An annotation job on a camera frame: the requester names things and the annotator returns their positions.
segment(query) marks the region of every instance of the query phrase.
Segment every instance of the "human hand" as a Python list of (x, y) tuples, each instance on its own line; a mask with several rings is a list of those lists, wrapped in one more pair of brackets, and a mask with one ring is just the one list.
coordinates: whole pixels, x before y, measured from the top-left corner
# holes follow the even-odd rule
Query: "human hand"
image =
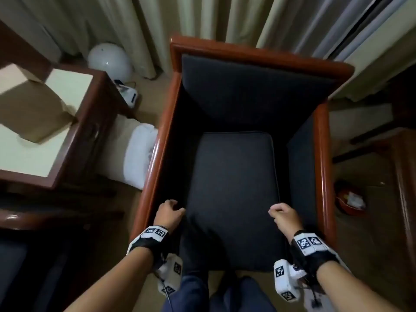
[(168, 229), (169, 233), (172, 233), (185, 214), (185, 208), (174, 210), (174, 205), (177, 203), (178, 202), (173, 199), (168, 199), (164, 203), (161, 203), (156, 212), (153, 225), (161, 225)]
[(302, 222), (296, 210), (285, 203), (277, 203), (270, 207), (269, 215), (275, 219), (275, 223), (289, 243), (294, 234), (303, 229)]

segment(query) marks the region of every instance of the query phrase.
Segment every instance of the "white pillow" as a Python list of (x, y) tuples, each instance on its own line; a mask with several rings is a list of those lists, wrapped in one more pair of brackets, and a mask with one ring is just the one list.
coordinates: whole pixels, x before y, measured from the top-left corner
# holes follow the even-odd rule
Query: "white pillow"
[(117, 115), (98, 163), (98, 173), (143, 189), (158, 130)]

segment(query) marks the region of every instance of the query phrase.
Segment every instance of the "wooden nightstand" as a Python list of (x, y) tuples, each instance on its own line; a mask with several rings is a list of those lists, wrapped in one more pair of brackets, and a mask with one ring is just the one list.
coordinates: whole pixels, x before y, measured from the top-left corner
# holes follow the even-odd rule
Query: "wooden nightstand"
[(54, 66), (0, 22), (0, 68), (15, 63), (42, 79), (67, 105), (76, 121), (36, 144), (0, 125), (0, 180), (47, 189), (89, 182), (117, 114), (134, 117), (106, 72), (80, 66)]

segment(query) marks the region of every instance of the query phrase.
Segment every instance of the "chair seat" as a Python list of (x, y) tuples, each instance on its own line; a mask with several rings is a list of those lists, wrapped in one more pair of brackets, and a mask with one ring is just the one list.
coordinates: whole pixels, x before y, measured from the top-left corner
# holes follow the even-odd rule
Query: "chair seat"
[(185, 203), (179, 248), (184, 268), (271, 271), (286, 257), (284, 236), (268, 215), (279, 201), (269, 134), (204, 133)]

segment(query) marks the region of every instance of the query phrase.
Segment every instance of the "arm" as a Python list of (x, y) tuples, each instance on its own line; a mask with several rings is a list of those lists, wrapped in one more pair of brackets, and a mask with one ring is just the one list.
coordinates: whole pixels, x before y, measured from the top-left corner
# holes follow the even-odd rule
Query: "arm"
[[(294, 234), (303, 229), (296, 211), (285, 203), (271, 206), (269, 215), (274, 218), (289, 243), (293, 240)], [(400, 311), (337, 262), (329, 261), (320, 266), (317, 279), (337, 311)]]
[[(153, 225), (161, 225), (169, 233), (179, 225), (185, 209), (173, 210), (175, 200), (167, 200), (159, 206)], [(153, 266), (152, 252), (144, 247), (136, 247), (115, 267), (76, 299), (65, 312), (107, 312), (126, 304), (126, 294), (133, 290), (137, 299), (148, 273)]]

